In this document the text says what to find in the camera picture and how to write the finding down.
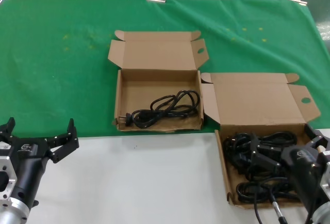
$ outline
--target open cardboard box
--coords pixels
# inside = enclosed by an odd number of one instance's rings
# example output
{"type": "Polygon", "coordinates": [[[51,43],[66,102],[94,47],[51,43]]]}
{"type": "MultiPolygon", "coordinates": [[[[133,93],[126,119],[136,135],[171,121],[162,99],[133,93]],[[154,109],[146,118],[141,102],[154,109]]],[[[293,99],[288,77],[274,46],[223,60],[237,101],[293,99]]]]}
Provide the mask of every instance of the open cardboard box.
{"type": "MultiPolygon", "coordinates": [[[[306,122],[320,112],[305,86],[292,85],[297,74],[282,73],[202,73],[204,112],[221,124],[216,131],[227,201],[244,209],[253,204],[238,201],[236,186],[246,182],[244,175],[225,161],[222,142],[235,133],[264,136],[279,131],[291,131],[298,143],[306,144],[306,122]]],[[[297,202],[279,199],[281,206],[297,206],[297,202]]],[[[271,207],[270,203],[259,207],[271,207]]]]}
{"type": "MultiPolygon", "coordinates": [[[[119,116],[138,109],[149,109],[154,100],[176,95],[180,90],[195,90],[200,94],[198,115],[186,119],[163,118],[143,131],[201,129],[204,114],[198,68],[209,58],[204,39],[198,39],[201,32],[117,30],[115,35],[120,41],[111,41],[108,59],[121,68],[114,112],[118,130],[141,131],[134,124],[125,126],[119,122],[119,116]]],[[[191,104],[191,100],[185,96],[179,104],[191,104]]]]}

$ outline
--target box flap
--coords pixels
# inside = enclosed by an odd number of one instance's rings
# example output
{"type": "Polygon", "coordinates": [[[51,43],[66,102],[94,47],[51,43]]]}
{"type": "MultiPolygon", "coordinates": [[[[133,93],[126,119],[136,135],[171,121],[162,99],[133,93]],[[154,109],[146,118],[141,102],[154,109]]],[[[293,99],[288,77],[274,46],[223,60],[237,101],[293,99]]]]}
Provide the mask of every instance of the box flap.
{"type": "Polygon", "coordinates": [[[288,85],[306,122],[321,115],[306,86],[288,85]]]}
{"type": "Polygon", "coordinates": [[[289,85],[299,79],[296,74],[202,73],[201,78],[204,112],[222,125],[296,124],[320,115],[306,87],[289,85]]]}
{"type": "Polygon", "coordinates": [[[209,58],[200,31],[115,35],[121,41],[111,41],[108,59],[123,69],[196,70],[209,58]]]}

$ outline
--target bundle of black cables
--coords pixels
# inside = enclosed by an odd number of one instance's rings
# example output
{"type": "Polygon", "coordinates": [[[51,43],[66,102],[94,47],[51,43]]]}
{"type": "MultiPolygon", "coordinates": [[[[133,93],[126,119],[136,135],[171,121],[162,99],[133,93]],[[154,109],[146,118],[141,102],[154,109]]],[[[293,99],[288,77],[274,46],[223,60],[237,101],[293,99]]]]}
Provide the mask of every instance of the bundle of black cables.
{"type": "MultiPolygon", "coordinates": [[[[252,134],[238,133],[233,137],[229,137],[224,141],[224,155],[228,161],[238,170],[239,174],[245,174],[249,181],[262,181],[271,176],[269,172],[259,166],[251,164],[252,150],[251,150],[252,134]]],[[[285,147],[296,145],[296,135],[284,131],[277,132],[268,136],[258,137],[260,145],[271,146],[273,148],[283,149],[285,147]]],[[[278,154],[265,154],[269,158],[280,162],[278,154]]]]}
{"type": "MultiPolygon", "coordinates": [[[[297,138],[291,132],[277,132],[269,136],[258,137],[260,145],[283,149],[296,145],[297,138]]],[[[254,204],[256,217],[262,224],[257,204],[270,201],[276,202],[277,198],[286,198],[299,201],[293,187],[289,184],[283,170],[268,171],[260,165],[252,164],[251,150],[252,135],[247,133],[236,134],[224,141],[224,155],[239,174],[245,174],[248,182],[236,186],[238,200],[243,203],[254,204]]],[[[264,154],[265,156],[280,163],[280,156],[276,153],[264,154]]]]}
{"type": "Polygon", "coordinates": [[[177,93],[177,95],[167,95],[156,99],[151,103],[150,109],[138,109],[132,114],[127,113],[124,117],[125,125],[130,126],[132,123],[134,123],[136,127],[139,127],[140,129],[145,129],[155,124],[157,121],[164,117],[191,117],[193,115],[198,114],[197,107],[200,101],[201,98],[198,92],[194,90],[181,90],[177,93]],[[186,95],[190,98],[191,105],[177,105],[177,103],[186,95]],[[154,108],[154,105],[162,100],[166,101],[154,108]]]}

